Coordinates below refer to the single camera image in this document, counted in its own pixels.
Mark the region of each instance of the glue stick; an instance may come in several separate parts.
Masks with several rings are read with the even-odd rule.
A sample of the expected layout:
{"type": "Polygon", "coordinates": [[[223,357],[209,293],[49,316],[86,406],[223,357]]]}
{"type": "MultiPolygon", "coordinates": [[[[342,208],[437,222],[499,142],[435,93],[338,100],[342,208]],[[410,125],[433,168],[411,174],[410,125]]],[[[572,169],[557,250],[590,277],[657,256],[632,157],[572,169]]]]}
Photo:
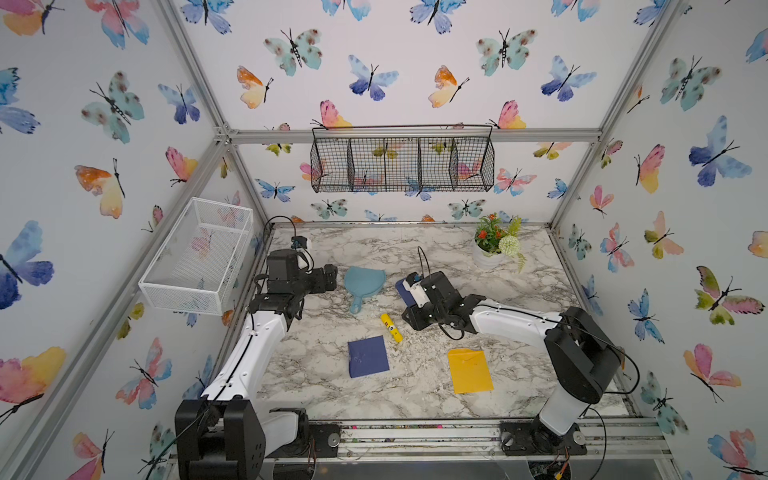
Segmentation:
{"type": "Polygon", "coordinates": [[[386,313],[382,315],[382,322],[384,322],[386,329],[389,330],[389,332],[392,334],[392,337],[395,339],[395,341],[397,343],[402,342],[402,335],[400,335],[400,331],[397,330],[397,327],[392,322],[392,319],[389,318],[389,315],[387,315],[386,313]]]}

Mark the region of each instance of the black cable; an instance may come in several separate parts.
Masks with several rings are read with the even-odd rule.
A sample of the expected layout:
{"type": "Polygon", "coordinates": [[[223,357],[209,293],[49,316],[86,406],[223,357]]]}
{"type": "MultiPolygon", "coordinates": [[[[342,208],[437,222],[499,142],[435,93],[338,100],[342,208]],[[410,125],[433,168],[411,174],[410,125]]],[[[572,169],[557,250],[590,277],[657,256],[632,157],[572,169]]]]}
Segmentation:
{"type": "Polygon", "coordinates": [[[597,413],[598,417],[600,417],[600,422],[603,424],[603,441],[604,441],[603,458],[600,459],[600,465],[598,465],[598,469],[595,470],[592,476],[589,478],[589,480],[594,480],[594,478],[598,476],[598,472],[600,471],[600,469],[603,467],[603,462],[605,462],[605,452],[608,450],[608,430],[606,430],[605,428],[605,420],[603,420],[603,416],[600,415],[600,412],[593,409],[592,407],[587,407],[587,410],[591,410],[592,412],[597,413]]]}

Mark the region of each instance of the marble countertop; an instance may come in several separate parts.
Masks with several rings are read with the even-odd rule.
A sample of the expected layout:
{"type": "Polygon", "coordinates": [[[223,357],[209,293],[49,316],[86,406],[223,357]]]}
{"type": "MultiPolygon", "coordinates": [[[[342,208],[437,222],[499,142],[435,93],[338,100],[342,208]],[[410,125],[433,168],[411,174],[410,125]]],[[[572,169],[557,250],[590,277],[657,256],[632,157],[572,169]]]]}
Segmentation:
{"type": "MultiPolygon", "coordinates": [[[[531,417],[544,405],[557,383],[546,352],[490,336],[467,334],[453,341],[437,326],[416,332],[400,318],[405,305],[395,288],[395,282],[420,270],[416,247],[421,246],[432,272],[442,270],[462,295],[478,293],[531,310],[564,311],[578,301],[543,227],[524,227],[519,235],[527,259],[522,273],[514,260],[491,271],[478,269],[470,250],[474,229],[466,226],[299,230],[311,239],[317,265],[339,267],[339,286],[306,298],[303,319],[293,322],[266,369],[258,409],[301,406],[311,419],[434,419],[531,417]],[[350,266],[387,274],[381,293],[365,299],[357,315],[349,312],[352,296],[343,286],[350,266]],[[379,319],[383,313],[403,335],[400,344],[379,319]],[[350,378],[347,343],[379,335],[389,371],[350,378]],[[493,391],[453,392],[447,354],[455,348],[485,352],[493,391]]],[[[278,229],[270,248],[287,248],[292,234],[278,229]]],[[[627,414],[616,395],[604,396],[597,409],[602,415],[627,414]]]]}

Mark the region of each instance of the wire basket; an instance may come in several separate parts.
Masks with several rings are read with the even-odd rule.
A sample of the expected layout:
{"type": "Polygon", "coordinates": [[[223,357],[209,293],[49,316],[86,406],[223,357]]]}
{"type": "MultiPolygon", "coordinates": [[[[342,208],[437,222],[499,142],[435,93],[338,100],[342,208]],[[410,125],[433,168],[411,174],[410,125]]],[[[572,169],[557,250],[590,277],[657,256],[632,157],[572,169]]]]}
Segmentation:
{"type": "Polygon", "coordinates": [[[193,197],[139,288],[155,308],[221,315],[252,234],[250,208],[193,197]]]}
{"type": "Polygon", "coordinates": [[[490,190],[495,169],[492,127],[483,126],[488,128],[483,134],[463,129],[435,137],[419,133],[418,127],[431,126],[409,126],[406,133],[398,131],[402,127],[314,128],[312,188],[315,192],[490,190]],[[358,129],[365,128],[378,131],[359,137],[358,129]],[[333,136],[318,135],[325,131],[333,136]],[[379,133],[391,135],[376,136],[379,133]]]}

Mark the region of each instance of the orange butterfly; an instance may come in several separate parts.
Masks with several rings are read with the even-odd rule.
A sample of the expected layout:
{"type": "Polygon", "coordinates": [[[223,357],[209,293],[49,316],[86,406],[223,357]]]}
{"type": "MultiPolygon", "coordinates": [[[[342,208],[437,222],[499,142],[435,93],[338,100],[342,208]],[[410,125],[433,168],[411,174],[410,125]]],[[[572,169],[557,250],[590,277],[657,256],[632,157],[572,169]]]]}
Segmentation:
{"type": "Polygon", "coordinates": [[[85,191],[93,193],[95,197],[104,195],[100,202],[102,215],[120,218],[120,214],[123,213],[125,192],[120,184],[117,158],[112,159],[112,167],[114,168],[114,175],[98,168],[77,165],[74,168],[74,175],[78,178],[80,185],[85,191]]]}

